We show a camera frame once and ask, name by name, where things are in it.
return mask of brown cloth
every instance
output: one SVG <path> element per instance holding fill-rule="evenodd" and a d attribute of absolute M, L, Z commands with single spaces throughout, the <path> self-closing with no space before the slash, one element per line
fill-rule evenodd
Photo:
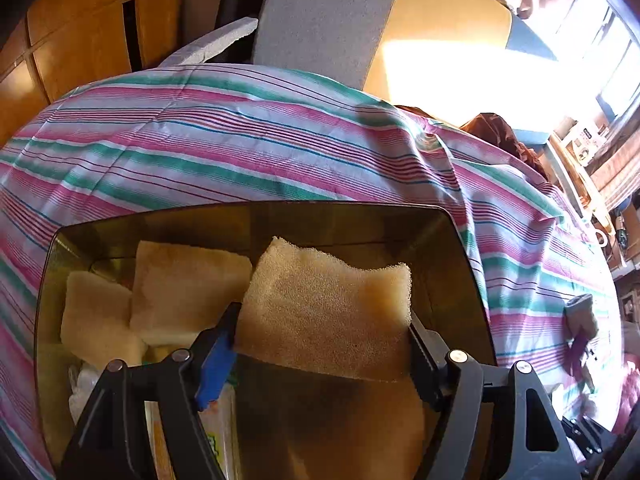
<path fill-rule="evenodd" d="M 519 158 L 527 166 L 542 175 L 546 181 L 549 181 L 536 152 L 518 141 L 507 121 L 500 115 L 493 113 L 478 114 L 467 124 L 460 126 L 460 129 L 489 144 L 498 146 L 498 148 L 513 155 L 515 158 Z"/>

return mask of black bracket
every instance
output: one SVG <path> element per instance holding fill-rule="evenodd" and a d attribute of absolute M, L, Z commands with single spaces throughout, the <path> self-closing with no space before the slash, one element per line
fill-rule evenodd
<path fill-rule="evenodd" d="M 154 400 L 177 479 L 224 480 L 198 410 L 217 398 L 232 367 L 240 308 L 231 304 L 218 325 L 201 332 L 189 350 L 175 351 L 160 363 L 129 368 L 111 362 L 82 412 L 58 478 L 157 480 L 144 409 L 145 400 Z M 409 338 L 416 391 L 441 413 L 415 480 L 465 477 L 483 402 L 494 405 L 486 478 L 579 479 L 567 430 L 580 431 L 585 449 L 604 449 L 608 432 L 597 425 L 558 420 L 527 362 L 511 368 L 480 364 L 462 350 L 449 350 L 413 314 Z"/>

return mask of gray cushion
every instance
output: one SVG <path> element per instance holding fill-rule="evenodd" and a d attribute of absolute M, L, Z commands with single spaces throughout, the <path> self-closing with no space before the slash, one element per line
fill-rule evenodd
<path fill-rule="evenodd" d="M 265 0 L 254 63 L 361 89 L 394 0 Z"/>

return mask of sponge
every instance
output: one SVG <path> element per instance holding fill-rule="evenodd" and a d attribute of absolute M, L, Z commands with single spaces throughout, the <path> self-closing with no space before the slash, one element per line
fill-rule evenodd
<path fill-rule="evenodd" d="M 242 300 L 251 272 L 249 258 L 227 251 L 140 242 L 130 326 L 151 346 L 189 347 Z"/>
<path fill-rule="evenodd" d="M 76 357 L 103 370 L 112 359 L 142 363 L 146 345 L 129 328 L 131 292 L 90 272 L 66 280 L 60 339 Z"/>
<path fill-rule="evenodd" d="M 286 367 L 379 381 L 409 372 L 411 272 L 361 270 L 274 238 L 238 317 L 237 352 Z"/>

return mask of sunlight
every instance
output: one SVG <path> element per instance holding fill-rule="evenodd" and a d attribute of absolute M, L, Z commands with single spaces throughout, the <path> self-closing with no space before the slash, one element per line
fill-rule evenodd
<path fill-rule="evenodd" d="M 420 107 L 460 126 L 480 112 L 514 129 L 551 132 L 585 98 L 558 62 L 458 41 L 396 40 L 383 45 L 391 102 Z"/>

